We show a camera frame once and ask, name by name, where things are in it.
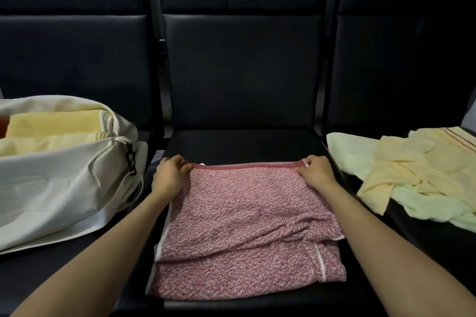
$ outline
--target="person's right arm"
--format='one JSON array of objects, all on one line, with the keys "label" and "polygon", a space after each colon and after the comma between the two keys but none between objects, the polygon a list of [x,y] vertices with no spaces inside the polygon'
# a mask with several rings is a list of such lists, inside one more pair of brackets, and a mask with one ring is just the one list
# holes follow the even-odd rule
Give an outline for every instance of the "person's right arm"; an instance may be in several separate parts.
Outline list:
[{"label": "person's right arm", "polygon": [[476,316],[476,298],[442,266],[381,222],[335,180],[326,157],[296,171],[337,216],[355,257],[390,317]]}]

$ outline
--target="white bag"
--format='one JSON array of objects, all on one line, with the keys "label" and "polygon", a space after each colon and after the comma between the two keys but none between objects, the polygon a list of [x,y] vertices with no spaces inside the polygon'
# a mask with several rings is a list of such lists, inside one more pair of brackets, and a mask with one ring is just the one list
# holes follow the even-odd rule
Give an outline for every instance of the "white bag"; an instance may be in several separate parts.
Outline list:
[{"label": "white bag", "polygon": [[138,187],[147,143],[104,104],[62,95],[0,99],[0,115],[108,110],[113,137],[0,158],[0,254],[83,236],[104,227]]}]

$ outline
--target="seat back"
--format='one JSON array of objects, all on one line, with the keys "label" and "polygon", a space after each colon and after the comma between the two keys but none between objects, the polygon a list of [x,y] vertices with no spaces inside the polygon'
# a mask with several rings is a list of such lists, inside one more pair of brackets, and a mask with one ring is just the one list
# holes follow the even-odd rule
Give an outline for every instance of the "seat back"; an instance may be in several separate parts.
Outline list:
[{"label": "seat back", "polygon": [[160,130],[148,0],[0,0],[4,98],[67,94]]},{"label": "seat back", "polygon": [[160,0],[175,129],[312,128],[326,0]]},{"label": "seat back", "polygon": [[335,10],[324,133],[460,125],[475,78],[462,70],[456,0],[336,0]]}]

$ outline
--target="black seat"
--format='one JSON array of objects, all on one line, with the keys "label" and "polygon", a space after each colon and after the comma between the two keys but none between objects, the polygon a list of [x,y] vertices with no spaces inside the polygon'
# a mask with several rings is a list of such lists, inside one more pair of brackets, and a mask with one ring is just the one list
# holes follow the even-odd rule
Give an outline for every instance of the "black seat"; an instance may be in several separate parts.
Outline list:
[{"label": "black seat", "polygon": [[[133,122],[150,147],[162,138],[163,124],[148,8],[148,0],[0,0],[3,97],[97,100]],[[0,316],[123,215],[80,238],[1,255]]]},{"label": "black seat", "polygon": [[[336,0],[324,133],[380,138],[461,124],[476,80],[463,71],[459,0]],[[353,177],[354,191],[361,182]],[[410,218],[390,200],[384,220],[476,294],[476,235]]]},{"label": "black seat", "polygon": [[[327,155],[313,130],[326,0],[160,0],[174,132],[164,156],[210,165]],[[232,311],[309,305],[378,308],[345,240],[345,283],[229,301],[171,301],[143,293],[159,219],[120,303],[136,311]]]}]

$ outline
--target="person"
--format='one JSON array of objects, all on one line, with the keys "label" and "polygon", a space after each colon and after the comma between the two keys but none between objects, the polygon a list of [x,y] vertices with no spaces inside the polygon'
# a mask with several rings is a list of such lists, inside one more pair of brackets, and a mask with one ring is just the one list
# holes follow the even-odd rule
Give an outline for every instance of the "person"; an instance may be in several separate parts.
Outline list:
[{"label": "person", "polygon": [[[382,223],[335,180],[326,157],[296,168],[336,213],[388,315],[475,316],[476,298],[449,272]],[[39,286],[11,317],[108,316],[160,212],[193,168],[162,159],[152,192],[131,213]]]}]

